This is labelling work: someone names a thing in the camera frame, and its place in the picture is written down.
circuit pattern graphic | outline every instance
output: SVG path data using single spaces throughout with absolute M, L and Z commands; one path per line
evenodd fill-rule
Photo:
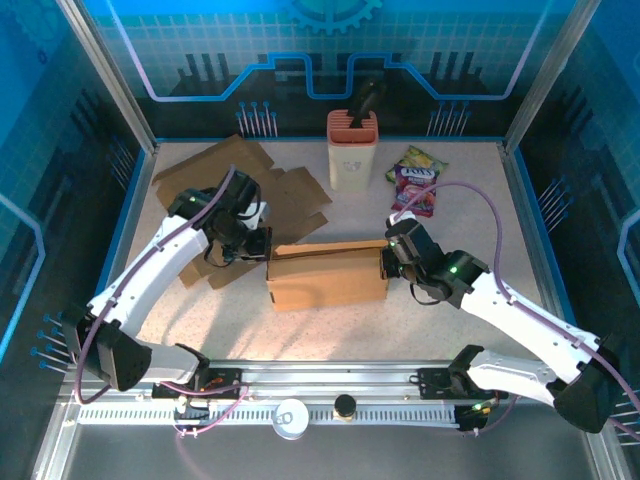
M 285 9 L 300 28 L 333 35 L 360 28 L 362 20 L 371 20 L 373 10 L 381 6 L 381 0 L 289 0 Z

black cap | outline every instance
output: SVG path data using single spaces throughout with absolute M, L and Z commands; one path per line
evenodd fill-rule
M 336 398 L 333 408 L 343 418 L 352 417 L 356 413 L 356 399 L 351 395 L 340 395 Z

cardboard box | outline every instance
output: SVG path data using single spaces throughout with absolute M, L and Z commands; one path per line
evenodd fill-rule
M 267 265 L 267 286 L 277 312 L 348 305 L 387 297 L 382 271 L 385 240 L 282 245 Z

glass panel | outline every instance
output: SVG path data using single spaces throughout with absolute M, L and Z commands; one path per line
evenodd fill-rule
M 324 136 L 369 78 L 385 135 L 502 136 L 572 0 L 88 0 L 163 138 Z
M 1 6 L 0 477 L 9 479 L 31 475 L 68 361 L 56 315 L 94 293 L 139 147 L 55 2 Z
M 600 5 L 520 146 L 542 197 L 542 216 L 577 322 L 600 335 L 626 337 L 635 387 L 640 386 L 639 22 L 634 0 Z M 630 410 L 623 406 L 620 413 Z M 637 415 L 621 420 L 634 422 Z

gear graphic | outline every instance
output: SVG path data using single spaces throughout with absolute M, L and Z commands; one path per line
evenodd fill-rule
M 60 34 L 62 18 L 55 0 L 9 0 L 9 10 L 25 35 L 40 48 Z
M 300 28 L 311 27 L 333 35 L 335 31 L 347 33 L 347 28 L 360 28 L 362 19 L 371 20 L 374 8 L 382 6 L 382 0 L 288 0 L 289 17 Z

